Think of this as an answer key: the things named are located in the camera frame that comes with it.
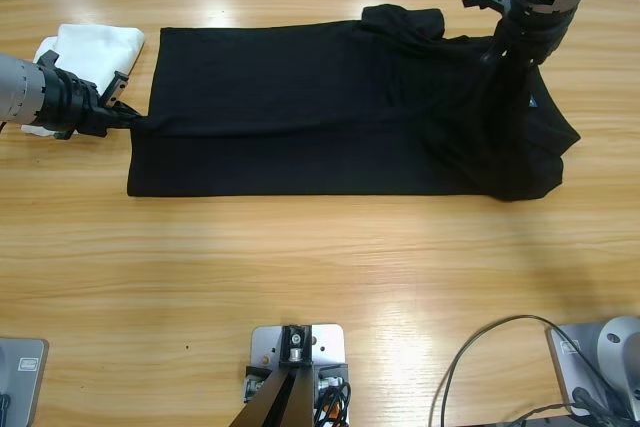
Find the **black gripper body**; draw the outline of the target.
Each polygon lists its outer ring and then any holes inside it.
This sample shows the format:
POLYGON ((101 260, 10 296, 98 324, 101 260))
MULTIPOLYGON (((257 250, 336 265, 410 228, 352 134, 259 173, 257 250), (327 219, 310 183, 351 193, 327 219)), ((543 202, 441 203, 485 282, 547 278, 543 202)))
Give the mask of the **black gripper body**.
POLYGON ((94 83, 80 79, 75 74, 43 65, 44 99, 37 112, 37 125, 55 131, 61 139, 69 139, 74 132, 83 135, 105 137, 107 122, 115 117, 108 111, 119 100, 126 88, 129 76, 115 71, 103 94, 94 83))
POLYGON ((567 11, 538 12, 535 4, 524 0, 499 0, 502 19, 498 22, 494 36, 508 42, 511 49, 530 52, 540 64, 558 48, 575 15, 575 9, 567 11))

